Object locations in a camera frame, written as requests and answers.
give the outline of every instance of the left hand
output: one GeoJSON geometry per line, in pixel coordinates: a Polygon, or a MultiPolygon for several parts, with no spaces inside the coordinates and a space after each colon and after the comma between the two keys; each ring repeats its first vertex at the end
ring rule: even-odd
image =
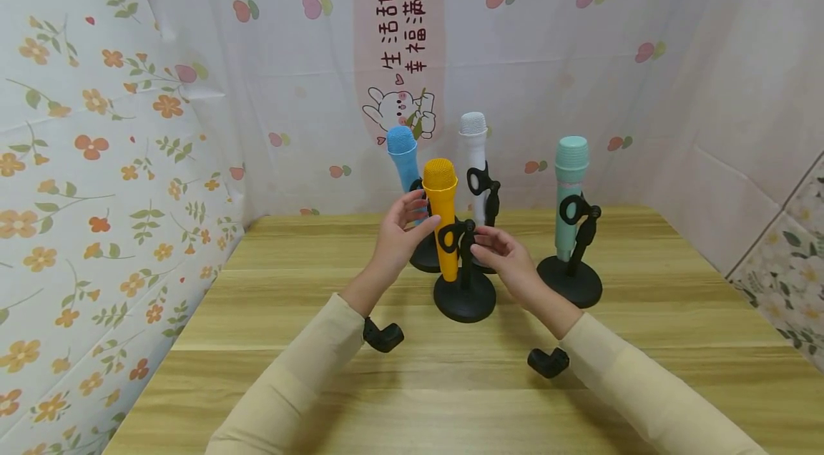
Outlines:
{"type": "Polygon", "coordinates": [[[413,190],[401,196],[386,213],[378,229],[378,242],[375,243],[369,267],[385,277],[389,285],[397,280],[418,244],[441,222],[441,217],[434,215],[418,226],[407,228],[411,222],[427,217],[427,200],[421,199],[421,196],[423,190],[413,190]]]}

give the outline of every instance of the round stand base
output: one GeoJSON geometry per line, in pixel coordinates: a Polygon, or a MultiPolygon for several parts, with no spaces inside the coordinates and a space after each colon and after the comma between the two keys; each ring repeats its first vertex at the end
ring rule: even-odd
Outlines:
{"type": "Polygon", "coordinates": [[[538,276],[546,285],[579,308],[590,308],[601,300],[603,285],[601,278],[589,265],[581,261],[578,274],[566,275],[567,263],[557,256],[544,258],[538,264],[538,276]]]}
{"type": "Polygon", "coordinates": [[[441,264],[438,262],[438,248],[435,242],[435,234],[430,233],[412,253],[410,264],[417,270],[432,275],[441,272],[441,264]]]}
{"type": "Polygon", "coordinates": [[[435,305],[447,318],[459,323],[478,323],[495,309],[495,287],[481,271],[472,267],[469,285],[461,282],[461,271],[454,282],[438,277],[432,296],[435,305]]]}
{"type": "Polygon", "coordinates": [[[495,274],[495,270],[492,269],[492,267],[487,267],[486,265],[481,264],[481,262],[479,262],[478,259],[475,258],[475,256],[472,257],[472,265],[475,265],[475,268],[484,273],[484,275],[495,274]]]}

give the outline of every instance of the mint green microphone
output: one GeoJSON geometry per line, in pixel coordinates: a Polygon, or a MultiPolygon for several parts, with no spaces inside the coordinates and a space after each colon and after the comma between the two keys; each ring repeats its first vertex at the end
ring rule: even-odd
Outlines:
{"type": "MultiPolygon", "coordinates": [[[[555,151],[555,179],[558,180],[558,198],[555,206],[555,250],[558,259],[569,261],[575,249],[578,226],[565,223],[560,216],[560,205],[570,195],[581,195],[584,174],[589,167],[589,145],[584,137],[563,137],[555,151]]],[[[567,216],[575,216],[575,204],[570,204],[567,216]]]]}

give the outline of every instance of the yellow microphone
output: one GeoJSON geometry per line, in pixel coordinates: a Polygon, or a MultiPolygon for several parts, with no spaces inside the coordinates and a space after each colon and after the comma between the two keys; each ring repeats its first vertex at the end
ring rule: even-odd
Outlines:
{"type": "MultiPolygon", "coordinates": [[[[455,167],[446,158],[433,158],[423,167],[423,189],[432,207],[432,215],[440,215],[441,223],[435,228],[435,239],[445,226],[455,223],[455,191],[458,178],[455,176],[455,167]]],[[[446,233],[446,243],[452,243],[452,233],[446,233]]],[[[441,244],[435,241],[438,248],[438,263],[441,266],[443,279],[454,282],[458,278],[458,251],[446,253],[441,244]]]]}

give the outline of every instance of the hand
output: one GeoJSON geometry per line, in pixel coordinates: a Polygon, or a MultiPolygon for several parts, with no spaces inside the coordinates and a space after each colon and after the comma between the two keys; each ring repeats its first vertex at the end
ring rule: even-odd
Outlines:
{"type": "Polygon", "coordinates": [[[492,267],[506,289],[527,310],[546,286],[535,270],[529,251],[509,233],[496,227],[478,226],[472,254],[484,265],[492,267]]]}
{"type": "Polygon", "coordinates": [[[401,274],[418,244],[441,222],[439,215],[427,218],[427,200],[421,199],[423,190],[413,190],[401,196],[390,207],[378,229],[378,240],[369,267],[393,283],[401,274]],[[426,218],[418,226],[407,228],[413,221],[426,218]]]}

